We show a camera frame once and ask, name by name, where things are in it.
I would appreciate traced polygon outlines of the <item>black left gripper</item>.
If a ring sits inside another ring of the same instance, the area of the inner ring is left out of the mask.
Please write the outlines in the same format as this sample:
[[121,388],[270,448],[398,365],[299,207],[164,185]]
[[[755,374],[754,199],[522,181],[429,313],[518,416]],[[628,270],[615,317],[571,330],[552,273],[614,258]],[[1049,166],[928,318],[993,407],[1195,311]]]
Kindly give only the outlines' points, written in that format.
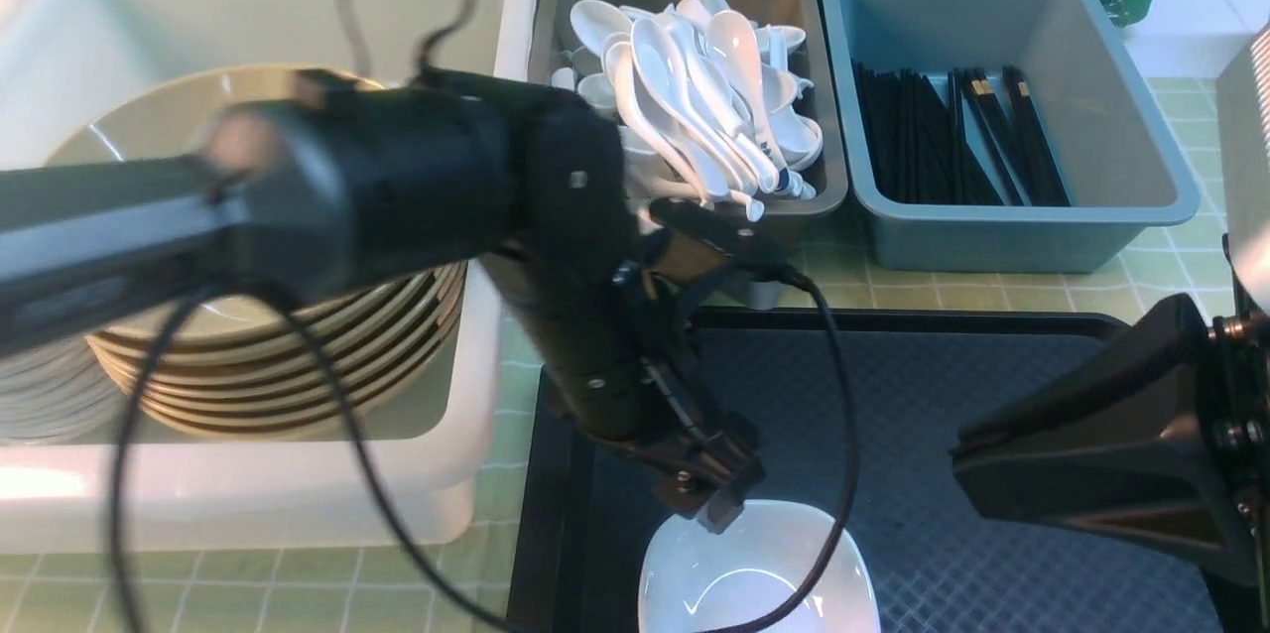
[[686,200],[654,200],[643,234],[624,200],[514,230],[480,264],[544,358],[572,425],[660,475],[657,494],[725,533],[762,482],[759,433],[710,394],[687,322],[739,272],[786,252]]

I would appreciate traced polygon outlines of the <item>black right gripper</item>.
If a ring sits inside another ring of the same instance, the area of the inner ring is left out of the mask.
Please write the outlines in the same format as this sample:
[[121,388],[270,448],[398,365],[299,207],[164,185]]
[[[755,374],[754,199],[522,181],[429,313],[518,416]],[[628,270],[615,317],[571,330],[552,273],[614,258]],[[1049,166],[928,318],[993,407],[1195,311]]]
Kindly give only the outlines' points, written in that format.
[[1088,362],[961,427],[952,474],[980,516],[1267,583],[1267,257],[1223,250],[1233,316],[1165,297]]

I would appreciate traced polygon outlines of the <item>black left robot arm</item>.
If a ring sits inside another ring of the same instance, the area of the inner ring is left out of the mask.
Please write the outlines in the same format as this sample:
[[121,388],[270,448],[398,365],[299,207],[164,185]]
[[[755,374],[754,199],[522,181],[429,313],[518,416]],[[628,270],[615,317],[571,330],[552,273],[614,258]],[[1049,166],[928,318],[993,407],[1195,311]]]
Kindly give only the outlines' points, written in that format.
[[544,86],[423,69],[362,92],[300,69],[177,158],[3,173],[3,353],[166,303],[249,295],[293,311],[476,259],[592,442],[657,470],[659,498],[724,533],[765,475],[758,433],[718,408],[654,271],[671,238],[744,269],[776,247],[655,200],[641,235],[613,123]]

